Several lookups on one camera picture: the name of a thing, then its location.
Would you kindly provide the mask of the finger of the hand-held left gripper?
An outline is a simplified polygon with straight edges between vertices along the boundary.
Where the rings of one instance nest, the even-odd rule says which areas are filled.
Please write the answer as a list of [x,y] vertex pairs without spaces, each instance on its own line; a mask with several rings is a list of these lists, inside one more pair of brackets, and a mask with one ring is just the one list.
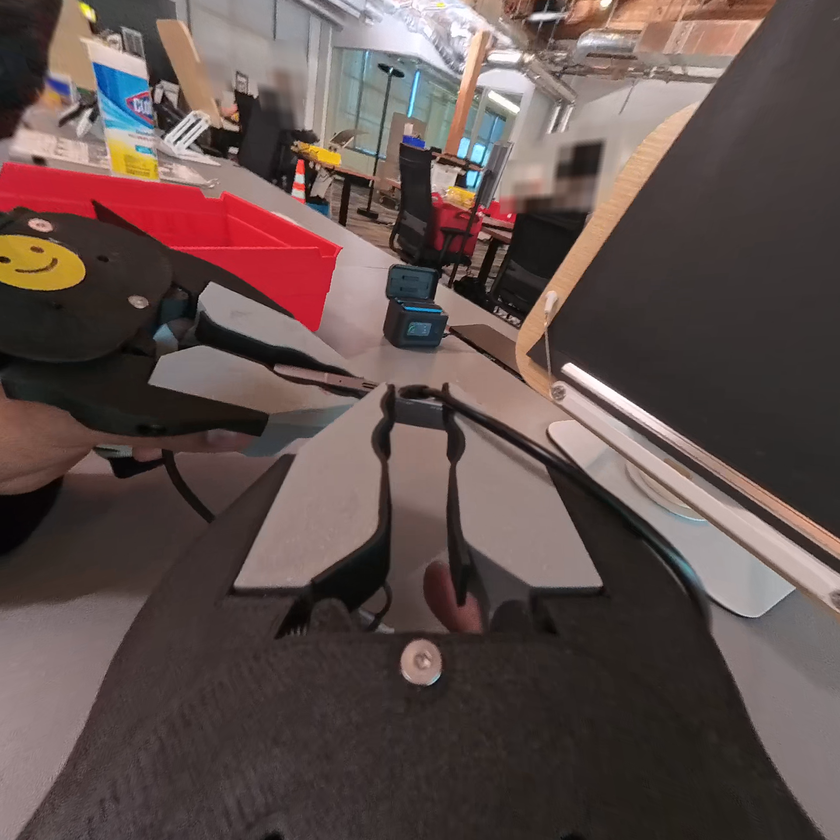
[[344,360],[290,314],[212,283],[197,300],[195,342],[260,364],[286,382],[363,397],[378,384],[347,371]]
[[267,414],[266,429],[244,451],[248,457],[295,452],[296,440],[316,436],[356,404],[351,396],[287,381],[261,364],[205,346],[162,356],[150,383]]

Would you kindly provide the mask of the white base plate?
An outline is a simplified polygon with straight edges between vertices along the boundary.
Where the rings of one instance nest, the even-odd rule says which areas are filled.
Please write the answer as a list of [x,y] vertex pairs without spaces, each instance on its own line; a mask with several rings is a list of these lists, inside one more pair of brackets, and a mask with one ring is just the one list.
[[673,493],[573,419],[548,426],[547,436],[601,486],[655,527],[697,574],[712,601],[756,618],[793,586],[690,509]]

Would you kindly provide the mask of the person's right hand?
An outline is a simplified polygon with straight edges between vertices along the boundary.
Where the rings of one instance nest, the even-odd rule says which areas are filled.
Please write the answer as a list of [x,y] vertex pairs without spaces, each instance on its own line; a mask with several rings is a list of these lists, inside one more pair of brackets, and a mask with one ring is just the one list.
[[448,565],[433,561],[423,574],[423,597],[439,623],[452,634],[482,634],[485,630],[480,605],[472,594],[459,604]]

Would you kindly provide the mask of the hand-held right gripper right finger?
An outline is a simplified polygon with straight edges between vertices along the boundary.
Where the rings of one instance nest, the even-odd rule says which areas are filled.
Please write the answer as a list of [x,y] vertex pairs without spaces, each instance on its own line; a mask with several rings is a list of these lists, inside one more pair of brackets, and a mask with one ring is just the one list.
[[458,604],[588,596],[602,577],[545,464],[444,405],[448,566]]

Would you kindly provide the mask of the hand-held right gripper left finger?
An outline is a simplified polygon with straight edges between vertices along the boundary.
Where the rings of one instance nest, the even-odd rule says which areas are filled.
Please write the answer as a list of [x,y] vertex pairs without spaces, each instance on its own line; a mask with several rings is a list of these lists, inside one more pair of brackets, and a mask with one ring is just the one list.
[[379,385],[297,452],[237,593],[371,598],[390,569],[395,388]]

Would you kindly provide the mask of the person's left hand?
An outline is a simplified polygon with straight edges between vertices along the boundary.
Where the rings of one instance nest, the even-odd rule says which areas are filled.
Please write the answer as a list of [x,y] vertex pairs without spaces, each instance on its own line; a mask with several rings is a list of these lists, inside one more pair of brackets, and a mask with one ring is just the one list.
[[127,447],[143,463],[174,453],[242,452],[255,439],[216,429],[143,439],[89,429],[53,406],[1,397],[1,493],[24,494],[70,472],[98,447]]

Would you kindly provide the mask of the black office chair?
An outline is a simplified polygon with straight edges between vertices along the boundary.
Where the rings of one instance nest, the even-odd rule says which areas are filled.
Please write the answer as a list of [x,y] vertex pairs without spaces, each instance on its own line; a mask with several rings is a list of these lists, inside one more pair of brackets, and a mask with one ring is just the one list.
[[520,213],[490,286],[490,302],[505,313],[524,319],[569,254],[587,216],[580,211]]
[[411,266],[454,270],[472,264],[457,257],[451,266],[444,266],[444,254],[434,251],[433,244],[433,154],[402,143],[399,151],[400,202],[392,228],[389,246],[404,263]]

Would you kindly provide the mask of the black flat panel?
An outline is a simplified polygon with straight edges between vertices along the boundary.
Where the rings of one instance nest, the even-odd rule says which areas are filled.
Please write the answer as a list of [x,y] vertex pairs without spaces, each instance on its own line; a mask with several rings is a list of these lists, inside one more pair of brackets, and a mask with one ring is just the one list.
[[516,342],[486,324],[450,325],[448,333],[493,361],[523,382],[516,357]]

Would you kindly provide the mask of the red plastic bin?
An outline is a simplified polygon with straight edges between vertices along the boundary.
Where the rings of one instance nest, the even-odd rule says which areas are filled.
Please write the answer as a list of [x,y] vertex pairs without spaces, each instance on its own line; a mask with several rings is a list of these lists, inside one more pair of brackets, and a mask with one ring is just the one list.
[[204,259],[248,283],[311,331],[320,328],[341,247],[229,192],[73,172],[2,165],[2,210],[94,218],[94,202],[164,245]]

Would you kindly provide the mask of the black floor lamp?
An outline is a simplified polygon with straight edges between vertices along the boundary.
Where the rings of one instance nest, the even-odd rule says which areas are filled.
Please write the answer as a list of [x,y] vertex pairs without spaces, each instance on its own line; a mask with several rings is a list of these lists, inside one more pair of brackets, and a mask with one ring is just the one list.
[[378,212],[376,212],[373,207],[373,195],[375,189],[375,181],[376,176],[379,169],[379,161],[383,147],[383,139],[384,139],[384,131],[385,131],[385,122],[387,116],[387,109],[389,106],[390,98],[391,98],[391,91],[392,91],[392,84],[395,79],[403,79],[405,77],[405,72],[397,66],[388,64],[386,62],[380,62],[377,65],[379,71],[381,71],[386,78],[385,82],[385,93],[383,97],[383,104],[381,110],[381,119],[379,124],[379,130],[376,139],[376,146],[374,150],[374,163],[373,163],[373,170],[369,182],[368,193],[366,198],[366,204],[364,206],[359,206],[356,209],[356,213],[372,222],[377,222],[379,218]]

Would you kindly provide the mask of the white wipes canister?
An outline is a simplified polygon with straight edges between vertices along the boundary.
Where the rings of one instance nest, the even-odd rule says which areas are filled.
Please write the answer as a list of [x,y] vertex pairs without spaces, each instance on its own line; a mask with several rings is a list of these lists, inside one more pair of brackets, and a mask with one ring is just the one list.
[[97,38],[83,38],[96,81],[104,142],[112,174],[158,182],[153,102],[142,58]]

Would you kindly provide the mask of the black monitor screen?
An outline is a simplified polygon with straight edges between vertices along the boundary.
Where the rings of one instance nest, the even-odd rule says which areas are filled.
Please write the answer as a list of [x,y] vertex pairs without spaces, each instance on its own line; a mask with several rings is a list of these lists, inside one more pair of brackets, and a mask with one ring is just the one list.
[[839,3],[777,2],[556,312],[577,369],[752,482],[835,571]]

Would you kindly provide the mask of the blue and black device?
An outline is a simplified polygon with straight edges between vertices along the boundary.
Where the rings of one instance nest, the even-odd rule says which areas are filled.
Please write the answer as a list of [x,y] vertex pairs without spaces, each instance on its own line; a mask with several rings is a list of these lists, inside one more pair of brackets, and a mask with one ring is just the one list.
[[432,350],[441,344],[448,314],[435,301],[439,278],[440,271],[435,268],[394,264],[388,269],[382,331],[390,345],[403,350]]

